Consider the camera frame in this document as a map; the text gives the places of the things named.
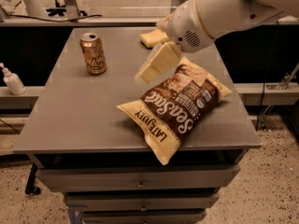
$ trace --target gray table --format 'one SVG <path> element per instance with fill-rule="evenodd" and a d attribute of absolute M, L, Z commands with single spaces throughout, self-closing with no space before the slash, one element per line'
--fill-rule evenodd
<path fill-rule="evenodd" d="M 74 29 L 14 147 L 15 153 L 30 157 L 37 177 L 52 191 L 64 193 L 65 203 L 81 211 L 86 222 L 198 221 L 219 198 L 218 189 L 237 174 L 245 153 L 261 145 L 211 46 L 186 56 L 233 95 L 202 119 L 168 165 L 156 161 L 141 129 L 116 107 L 173 74 L 169 71 L 148 86 L 134 82 L 150 53 L 139 34 L 152 29 Z M 102 38 L 107 60 L 107 71 L 97 77 L 87 73 L 79 46 L 81 35 L 89 31 Z"/>

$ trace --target terrazzo floor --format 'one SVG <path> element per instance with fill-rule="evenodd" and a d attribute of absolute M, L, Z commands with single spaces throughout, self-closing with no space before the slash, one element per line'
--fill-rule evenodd
<path fill-rule="evenodd" d="M 18 130 L 26 121 L 4 120 Z M 240 173 L 220 190 L 220 199 L 207 209 L 201 224 L 299 223 L 298 137 L 280 114 L 269 116 L 267 127 L 267 133 L 258 131 L 263 146 L 249 151 L 240 162 Z M 11 152 L 17 138 L 16 132 L 0 123 L 2 155 Z M 24 193 L 30 168 L 0 165 L 0 223 L 69 224 L 62 194 L 51 193 L 38 180 L 40 195 Z"/>

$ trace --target beverage can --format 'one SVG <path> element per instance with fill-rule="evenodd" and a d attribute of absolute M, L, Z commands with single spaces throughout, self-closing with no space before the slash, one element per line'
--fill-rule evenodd
<path fill-rule="evenodd" d="M 103 44 L 98 34 L 86 33 L 80 39 L 86 68 L 91 75 L 100 75 L 107 70 Z"/>

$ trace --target spray bottle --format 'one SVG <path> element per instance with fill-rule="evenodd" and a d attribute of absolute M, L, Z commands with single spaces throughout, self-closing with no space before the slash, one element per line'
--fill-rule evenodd
<path fill-rule="evenodd" d="M 7 68 L 4 67 L 3 63 L 0 63 L 2 72 L 4 74 L 4 82 L 7 84 L 10 91 L 15 95 L 23 94 L 26 91 L 26 88 L 22 84 L 20 78 L 17 74 L 11 73 Z"/>

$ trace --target drawer handle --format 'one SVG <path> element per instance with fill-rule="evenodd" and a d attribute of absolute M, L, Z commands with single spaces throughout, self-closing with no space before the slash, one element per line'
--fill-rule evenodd
<path fill-rule="evenodd" d="M 146 212 L 148 211 L 148 208 L 146 207 L 146 205 L 142 204 L 141 208 L 140 208 L 141 212 Z"/>
<path fill-rule="evenodd" d="M 143 183 L 142 180 L 139 180 L 139 183 L 137 184 L 137 187 L 138 187 L 139 189 L 144 189 L 144 188 L 146 188 L 147 186 Z"/>

